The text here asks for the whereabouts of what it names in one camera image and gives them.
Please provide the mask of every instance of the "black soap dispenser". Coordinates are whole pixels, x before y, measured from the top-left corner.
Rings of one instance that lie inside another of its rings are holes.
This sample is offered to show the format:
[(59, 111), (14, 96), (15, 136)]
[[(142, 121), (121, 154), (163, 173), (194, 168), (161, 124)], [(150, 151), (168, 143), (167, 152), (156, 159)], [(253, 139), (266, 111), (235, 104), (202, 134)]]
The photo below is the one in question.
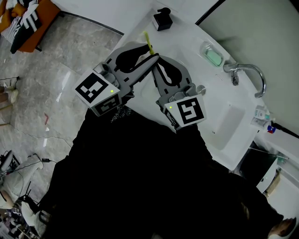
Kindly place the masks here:
[(171, 10), (167, 7), (158, 10), (159, 14), (155, 14), (153, 18), (153, 23), (157, 31), (162, 31), (169, 29), (172, 25), (172, 20), (169, 16)]

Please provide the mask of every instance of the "toothbrush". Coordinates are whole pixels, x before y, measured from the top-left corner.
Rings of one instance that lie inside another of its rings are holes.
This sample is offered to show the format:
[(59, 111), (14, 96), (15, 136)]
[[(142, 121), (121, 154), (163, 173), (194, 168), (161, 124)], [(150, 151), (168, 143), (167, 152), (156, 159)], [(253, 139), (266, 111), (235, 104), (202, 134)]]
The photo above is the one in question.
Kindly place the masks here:
[(152, 47), (151, 47), (149, 34), (148, 34), (147, 31), (143, 31), (143, 34), (144, 34), (145, 39), (146, 39), (146, 42), (148, 43), (148, 46), (149, 46), (149, 53), (150, 53), (151, 55), (153, 55), (155, 52), (154, 52), (154, 50), (153, 50)]

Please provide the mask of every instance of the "black and white pillow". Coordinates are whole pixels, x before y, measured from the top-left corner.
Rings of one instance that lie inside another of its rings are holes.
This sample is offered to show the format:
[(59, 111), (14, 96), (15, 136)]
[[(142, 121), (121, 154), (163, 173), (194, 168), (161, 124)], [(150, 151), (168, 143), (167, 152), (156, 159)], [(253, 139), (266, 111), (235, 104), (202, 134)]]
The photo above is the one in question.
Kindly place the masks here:
[(28, 18), (21, 20), (21, 27), (15, 35), (13, 45), (10, 52), (16, 53), (16, 51), (41, 27), (41, 22), (37, 17), (36, 11), (34, 11)]
[(21, 27), (21, 20), (22, 17), (17, 16), (10, 24), (10, 26), (1, 32), (1, 35), (11, 44), (14, 42), (14, 38)]

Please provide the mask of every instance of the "striped cushion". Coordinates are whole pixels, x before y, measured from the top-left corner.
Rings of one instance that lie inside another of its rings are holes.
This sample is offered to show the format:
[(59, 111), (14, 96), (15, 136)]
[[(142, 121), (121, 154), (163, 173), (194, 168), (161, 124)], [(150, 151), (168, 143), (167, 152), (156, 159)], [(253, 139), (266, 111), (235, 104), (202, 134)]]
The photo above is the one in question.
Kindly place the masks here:
[(5, 39), (7, 39), (10, 43), (14, 42), (14, 38), (15, 35), (17, 34), (17, 32), (19, 31), (20, 27), (21, 27), (21, 19), (22, 17), (17, 16), (13, 22), (11, 23), (11, 25), (6, 28), (3, 32), (1, 32), (1, 35), (3, 37), (5, 37)]

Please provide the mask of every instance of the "bottle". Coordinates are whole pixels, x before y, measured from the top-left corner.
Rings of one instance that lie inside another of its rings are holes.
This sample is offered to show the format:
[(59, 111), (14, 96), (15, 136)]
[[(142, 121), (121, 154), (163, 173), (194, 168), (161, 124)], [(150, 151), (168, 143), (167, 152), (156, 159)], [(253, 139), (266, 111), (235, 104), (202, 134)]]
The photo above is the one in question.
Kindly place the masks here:
[(254, 117), (260, 120), (266, 120), (270, 121), (270, 115), (267, 114), (267, 112), (264, 109), (256, 108)]
[(270, 125), (269, 121), (253, 118), (251, 124), (257, 126), (260, 129), (267, 129), (268, 125)]
[(159, 14), (155, 14), (153, 17), (153, 23), (157, 31), (169, 29), (172, 25), (172, 20), (169, 16), (171, 10), (167, 7), (159, 9)]

